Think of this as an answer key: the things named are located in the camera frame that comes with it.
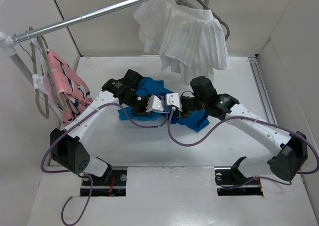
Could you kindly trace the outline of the blue t shirt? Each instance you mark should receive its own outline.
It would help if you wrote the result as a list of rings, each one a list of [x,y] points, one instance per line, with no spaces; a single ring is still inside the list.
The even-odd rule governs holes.
[[[165,96],[171,91],[164,86],[163,80],[154,80],[150,77],[145,77],[141,82],[136,91],[138,96],[146,96],[148,94]],[[160,118],[165,118],[167,114],[165,113],[155,113],[149,116],[135,116],[131,107],[125,107],[131,119],[136,119],[138,121],[155,121]],[[172,117],[171,124],[184,125],[187,128],[199,132],[209,125],[208,113],[205,111],[194,112],[188,118],[176,118]]]

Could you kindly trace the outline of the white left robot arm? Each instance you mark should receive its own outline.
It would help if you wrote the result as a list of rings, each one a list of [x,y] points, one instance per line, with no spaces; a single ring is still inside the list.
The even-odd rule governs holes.
[[[100,184],[111,179],[112,166],[104,160],[91,156],[86,144],[94,131],[106,120],[107,108],[122,104],[139,113],[145,113],[148,98],[136,94],[144,82],[136,71],[129,69],[119,80],[110,79],[103,86],[96,99],[72,123],[62,130],[55,129],[50,134],[49,152],[53,161],[63,166],[65,172],[87,177],[94,176]]]

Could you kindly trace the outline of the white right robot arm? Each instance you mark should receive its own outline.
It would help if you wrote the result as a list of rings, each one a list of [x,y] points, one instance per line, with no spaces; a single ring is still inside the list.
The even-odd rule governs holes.
[[[308,159],[306,136],[300,131],[290,131],[260,119],[236,98],[219,94],[212,82],[197,77],[190,82],[192,96],[168,94],[166,102],[176,118],[188,118],[194,112],[203,111],[243,131],[273,156],[267,161],[271,172],[284,181],[291,181]]]

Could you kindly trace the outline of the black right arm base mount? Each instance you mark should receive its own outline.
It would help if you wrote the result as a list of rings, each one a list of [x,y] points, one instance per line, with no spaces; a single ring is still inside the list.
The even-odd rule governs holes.
[[[231,166],[214,168],[218,196],[263,196],[261,181],[255,177],[246,177],[239,166],[246,157],[240,157]]]

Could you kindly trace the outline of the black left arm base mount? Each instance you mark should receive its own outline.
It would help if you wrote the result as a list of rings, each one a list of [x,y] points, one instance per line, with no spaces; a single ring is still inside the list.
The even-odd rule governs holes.
[[[108,164],[108,168],[102,177],[90,174],[92,180],[84,174],[78,176],[82,179],[80,196],[92,197],[124,197],[126,195],[127,167],[113,167]]]

